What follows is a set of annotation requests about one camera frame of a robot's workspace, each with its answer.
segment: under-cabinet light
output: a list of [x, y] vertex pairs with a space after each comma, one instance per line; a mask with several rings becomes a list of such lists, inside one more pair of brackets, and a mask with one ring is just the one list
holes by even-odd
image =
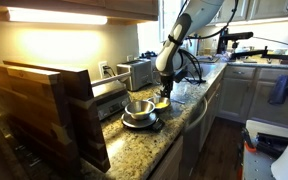
[[8, 12], [10, 15], [10, 21], [98, 25], [104, 25], [107, 22], [107, 18], [105, 16], [88, 14], [45, 11], [14, 7], [8, 7]]
[[[272, 19], [249, 20], [249, 21], [237, 21], [237, 22], [231, 22], [230, 25], [249, 25], [249, 24], [279, 22], [279, 21], [288, 21], [288, 17], [285, 17], [285, 18], [272, 18]], [[215, 26], [226, 26], [226, 23], [217, 23], [217, 24], [215, 24]]]

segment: wooden cutting board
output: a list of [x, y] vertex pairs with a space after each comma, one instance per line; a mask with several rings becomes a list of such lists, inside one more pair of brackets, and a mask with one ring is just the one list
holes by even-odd
[[59, 72], [0, 65], [0, 114], [13, 135], [53, 167], [78, 175], [81, 164]]
[[4, 64], [60, 72], [69, 99], [80, 155], [102, 172], [107, 172], [110, 162], [102, 127], [94, 101], [91, 80], [86, 69], [50, 66], [21, 61], [3, 61]]

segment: wall outlet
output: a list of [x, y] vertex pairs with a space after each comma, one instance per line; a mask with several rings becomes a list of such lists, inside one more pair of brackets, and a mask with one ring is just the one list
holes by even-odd
[[103, 69], [104, 66], [107, 66], [107, 61], [101, 61], [98, 63], [98, 68], [99, 68], [102, 79], [106, 77], [106, 75], [104, 74], [104, 69]]

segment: dark wood floor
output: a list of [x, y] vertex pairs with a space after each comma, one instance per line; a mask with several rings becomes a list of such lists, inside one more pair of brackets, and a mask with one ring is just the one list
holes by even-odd
[[191, 180], [235, 180], [238, 143], [243, 124], [215, 118]]

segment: stainless steel bowl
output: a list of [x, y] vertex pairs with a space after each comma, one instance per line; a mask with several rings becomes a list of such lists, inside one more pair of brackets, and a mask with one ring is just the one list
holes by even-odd
[[170, 99], [167, 97], [152, 97], [148, 101], [154, 103], [155, 111], [158, 113], [164, 112], [171, 104]]
[[125, 112], [133, 119], [143, 120], [154, 111], [155, 105], [150, 101], [133, 101], [125, 107]]

